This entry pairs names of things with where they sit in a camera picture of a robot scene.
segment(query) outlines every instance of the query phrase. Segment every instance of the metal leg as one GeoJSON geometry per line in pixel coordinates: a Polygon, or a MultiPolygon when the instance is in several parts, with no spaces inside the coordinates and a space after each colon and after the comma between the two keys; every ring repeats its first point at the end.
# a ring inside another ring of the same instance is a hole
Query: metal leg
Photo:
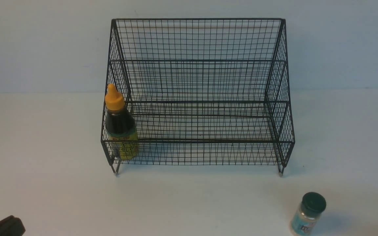
{"type": "Polygon", "coordinates": [[[120,167],[120,159],[118,160],[116,170],[115,170],[115,176],[119,176],[119,167],[120,167]]]}

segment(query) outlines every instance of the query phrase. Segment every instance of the glass jar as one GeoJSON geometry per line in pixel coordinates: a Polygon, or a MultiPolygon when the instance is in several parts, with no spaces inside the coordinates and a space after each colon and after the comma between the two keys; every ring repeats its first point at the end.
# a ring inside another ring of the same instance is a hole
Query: glass jar
{"type": "Polygon", "coordinates": [[[315,192],[306,193],[290,222],[291,232],[296,236],[310,235],[325,209],[326,200],[322,195],[315,192]]]}

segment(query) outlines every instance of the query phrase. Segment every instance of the jar label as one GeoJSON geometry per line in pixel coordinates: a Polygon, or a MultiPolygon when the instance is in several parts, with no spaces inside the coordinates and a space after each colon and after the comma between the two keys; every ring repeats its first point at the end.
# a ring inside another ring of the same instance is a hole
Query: jar label
{"type": "MultiPolygon", "coordinates": [[[[138,134],[136,130],[133,130],[131,133],[128,133],[126,136],[114,136],[110,135],[111,140],[122,141],[122,140],[131,140],[138,141],[138,134]]],[[[138,143],[124,143],[118,142],[113,143],[112,147],[115,149],[115,155],[119,152],[120,158],[122,160],[130,160],[138,155],[138,143]]]]}
{"type": "Polygon", "coordinates": [[[316,225],[316,222],[304,221],[300,218],[300,216],[298,216],[298,214],[295,214],[293,220],[291,221],[292,230],[294,231],[294,233],[301,236],[310,235],[315,225],[316,225]]]}

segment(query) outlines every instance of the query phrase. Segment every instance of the black wire rack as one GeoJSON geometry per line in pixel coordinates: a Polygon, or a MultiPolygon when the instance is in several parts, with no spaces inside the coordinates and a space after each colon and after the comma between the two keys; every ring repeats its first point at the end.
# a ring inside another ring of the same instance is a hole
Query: black wire rack
{"type": "Polygon", "coordinates": [[[274,165],[294,147],[285,20],[114,19],[107,84],[124,94],[144,165],[274,165]]]}

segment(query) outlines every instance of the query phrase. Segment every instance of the wire shelf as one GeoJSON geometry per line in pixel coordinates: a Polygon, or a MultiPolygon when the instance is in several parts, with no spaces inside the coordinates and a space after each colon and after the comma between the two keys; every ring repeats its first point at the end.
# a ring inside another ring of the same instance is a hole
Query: wire shelf
{"type": "Polygon", "coordinates": [[[285,20],[114,19],[107,84],[124,94],[148,165],[276,165],[294,146],[285,20]]]}

